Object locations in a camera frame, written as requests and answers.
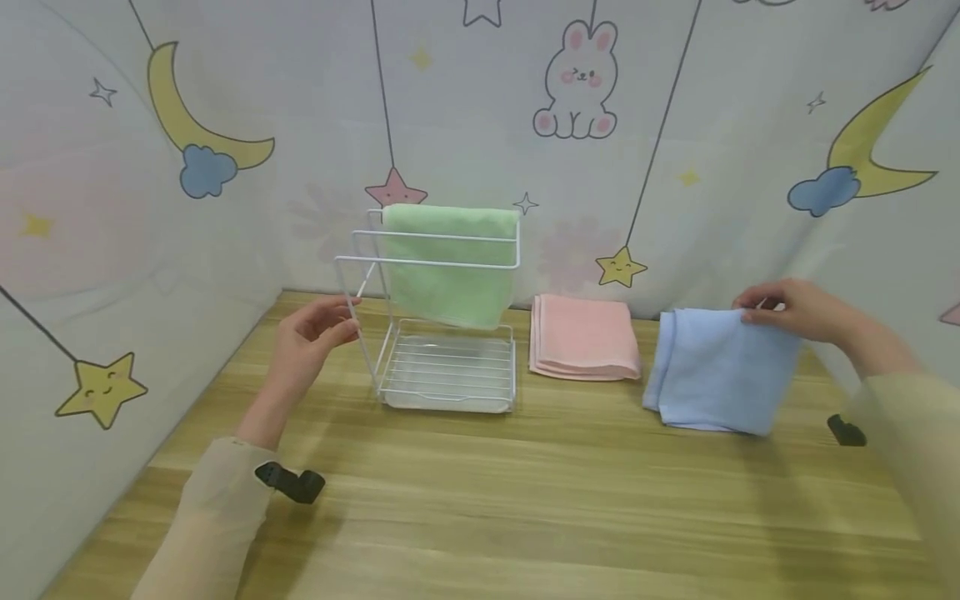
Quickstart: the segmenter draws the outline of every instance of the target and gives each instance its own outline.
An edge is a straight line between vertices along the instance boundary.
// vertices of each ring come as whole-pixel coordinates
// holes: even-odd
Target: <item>rabbit illustration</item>
[[[616,26],[604,21],[590,33],[584,21],[573,21],[564,31],[564,47],[546,68],[546,93],[553,100],[534,115],[534,131],[543,137],[567,139],[613,133],[616,115],[604,102],[616,85]]]

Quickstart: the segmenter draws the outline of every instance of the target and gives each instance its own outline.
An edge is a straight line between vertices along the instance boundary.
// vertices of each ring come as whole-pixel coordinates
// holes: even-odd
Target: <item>blue cloud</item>
[[[831,208],[843,206],[860,191],[860,180],[851,167],[833,167],[816,180],[797,183],[787,194],[787,201],[800,211],[822,217]]]
[[[183,165],[180,187],[190,198],[220,196],[224,183],[237,176],[233,156],[215,153],[207,146],[190,144],[184,148]]]

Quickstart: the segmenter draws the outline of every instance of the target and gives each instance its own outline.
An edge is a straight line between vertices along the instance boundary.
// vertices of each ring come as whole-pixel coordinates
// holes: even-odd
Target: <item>pink towel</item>
[[[560,379],[640,378],[640,352],[623,302],[534,298],[530,371]]]

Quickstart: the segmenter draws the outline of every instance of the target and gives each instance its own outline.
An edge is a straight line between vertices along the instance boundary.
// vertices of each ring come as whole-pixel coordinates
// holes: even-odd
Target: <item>bunny ear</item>
[[[587,23],[584,21],[573,21],[566,26],[564,31],[564,48],[580,50],[584,40],[589,38]]]
[[[597,25],[593,30],[593,42],[597,45],[600,52],[610,52],[616,43],[616,25],[610,21],[604,21]]]

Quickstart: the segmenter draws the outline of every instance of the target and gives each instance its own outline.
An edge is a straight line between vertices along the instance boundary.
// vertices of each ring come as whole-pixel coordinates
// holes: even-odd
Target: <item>towel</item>
[[[387,231],[495,237],[516,240],[515,210],[391,204],[383,210]],[[385,258],[513,265],[516,241],[384,235]],[[390,297],[408,313],[443,324],[496,329],[514,295],[514,270],[386,263]]]
[[[768,435],[801,341],[772,326],[744,324],[741,313],[662,313],[643,406],[674,427]]]
[[[630,309],[623,302],[536,296],[530,371],[582,381],[639,379]]]

